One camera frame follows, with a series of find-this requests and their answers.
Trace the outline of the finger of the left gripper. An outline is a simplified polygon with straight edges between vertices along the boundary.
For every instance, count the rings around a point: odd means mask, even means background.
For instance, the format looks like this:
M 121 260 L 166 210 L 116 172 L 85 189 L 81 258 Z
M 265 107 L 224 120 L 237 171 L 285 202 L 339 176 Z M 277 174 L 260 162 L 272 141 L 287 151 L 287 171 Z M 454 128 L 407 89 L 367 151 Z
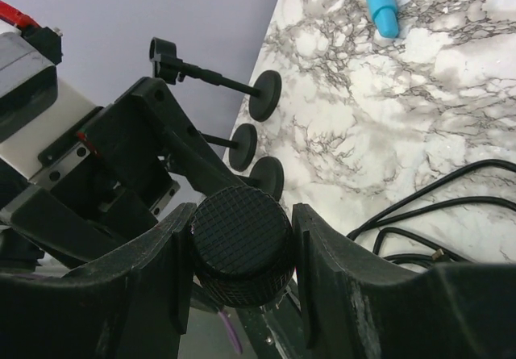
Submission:
M 232 173 L 158 78 L 142 77 L 117 100 L 127 104 L 173 161 L 173 173 L 185 177 L 198 193 L 211 196 L 244 182 Z

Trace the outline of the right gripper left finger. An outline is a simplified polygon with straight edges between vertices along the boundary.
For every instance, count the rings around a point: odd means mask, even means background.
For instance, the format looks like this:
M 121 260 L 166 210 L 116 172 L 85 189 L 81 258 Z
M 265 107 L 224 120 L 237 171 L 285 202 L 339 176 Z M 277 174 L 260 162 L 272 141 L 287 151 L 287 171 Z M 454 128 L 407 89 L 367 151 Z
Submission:
M 62 278 L 1 276 L 3 358 L 175 358 L 193 268 L 182 203 L 155 227 Z

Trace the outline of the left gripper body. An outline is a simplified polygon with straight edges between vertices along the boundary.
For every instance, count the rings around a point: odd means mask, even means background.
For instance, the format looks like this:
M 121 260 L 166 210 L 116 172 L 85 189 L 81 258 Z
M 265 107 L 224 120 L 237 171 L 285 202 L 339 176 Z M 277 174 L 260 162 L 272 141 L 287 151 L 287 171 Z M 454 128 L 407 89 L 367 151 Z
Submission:
M 97 259 L 155 226 L 177 192 L 163 153 L 132 106 L 42 115 L 1 144 L 1 176 L 21 185 L 1 220 L 59 260 Z

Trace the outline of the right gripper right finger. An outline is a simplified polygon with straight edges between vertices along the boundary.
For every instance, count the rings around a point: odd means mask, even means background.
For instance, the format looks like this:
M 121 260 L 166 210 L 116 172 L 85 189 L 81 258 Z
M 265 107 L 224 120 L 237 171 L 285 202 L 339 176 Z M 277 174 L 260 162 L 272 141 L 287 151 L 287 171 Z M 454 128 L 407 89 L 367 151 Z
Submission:
M 293 207 L 298 290 L 316 358 L 512 358 L 513 265 L 443 263 L 415 273 Z

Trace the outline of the short black mic stand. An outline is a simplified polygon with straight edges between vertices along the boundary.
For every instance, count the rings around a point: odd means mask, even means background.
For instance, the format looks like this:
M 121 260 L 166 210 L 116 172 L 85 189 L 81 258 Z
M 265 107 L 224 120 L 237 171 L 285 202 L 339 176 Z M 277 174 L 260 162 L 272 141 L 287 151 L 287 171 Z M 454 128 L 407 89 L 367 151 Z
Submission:
M 242 172 L 252 162 L 256 153 L 257 130 L 250 123 L 239 125 L 231 139 L 223 139 L 202 133 L 201 136 L 209 144 L 229 149 L 229 164 L 234 170 Z

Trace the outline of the black condenser microphone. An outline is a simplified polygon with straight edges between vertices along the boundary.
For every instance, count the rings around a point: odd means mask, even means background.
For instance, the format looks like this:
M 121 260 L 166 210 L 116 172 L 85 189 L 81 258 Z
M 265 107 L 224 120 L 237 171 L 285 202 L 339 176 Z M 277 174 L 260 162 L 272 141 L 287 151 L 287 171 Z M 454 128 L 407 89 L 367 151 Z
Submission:
M 262 190 L 231 186 L 206 198 L 189 222 L 194 272 L 224 306 L 261 307 L 286 288 L 294 272 L 293 229 Z

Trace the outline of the tall black mic stand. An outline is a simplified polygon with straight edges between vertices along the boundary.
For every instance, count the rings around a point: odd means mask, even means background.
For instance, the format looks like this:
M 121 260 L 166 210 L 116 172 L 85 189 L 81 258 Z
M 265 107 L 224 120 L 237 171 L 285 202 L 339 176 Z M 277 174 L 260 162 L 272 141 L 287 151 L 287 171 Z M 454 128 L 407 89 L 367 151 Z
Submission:
M 281 75 L 275 70 L 266 70 L 259 75 L 253 86 L 249 86 L 221 73 L 192 65 L 177 57 L 175 43 L 152 38 L 149 46 L 149 60 L 152 62 L 153 77 L 169 85 L 183 82 L 186 77 L 204 81 L 213 86 L 222 86 L 249 96 L 249 115 L 257 122 L 266 121 L 274 112 L 282 90 Z

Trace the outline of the blue microphone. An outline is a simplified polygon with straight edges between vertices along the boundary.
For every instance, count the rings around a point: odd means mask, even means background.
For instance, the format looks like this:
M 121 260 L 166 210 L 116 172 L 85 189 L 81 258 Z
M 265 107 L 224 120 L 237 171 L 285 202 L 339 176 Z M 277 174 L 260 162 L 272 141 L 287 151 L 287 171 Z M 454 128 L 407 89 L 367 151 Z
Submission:
M 399 33 L 395 0 L 366 0 L 366 3 L 380 36 L 395 39 Z

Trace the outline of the shock mount mic stand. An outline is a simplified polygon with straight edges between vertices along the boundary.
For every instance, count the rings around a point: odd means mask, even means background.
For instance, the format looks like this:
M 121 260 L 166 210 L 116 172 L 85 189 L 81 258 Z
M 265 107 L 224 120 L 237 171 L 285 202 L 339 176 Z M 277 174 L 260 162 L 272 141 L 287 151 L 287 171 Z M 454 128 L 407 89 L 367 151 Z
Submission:
M 239 179 L 280 201 L 284 189 L 285 175 L 283 166 L 276 157 L 262 157 L 252 167 L 248 176 Z

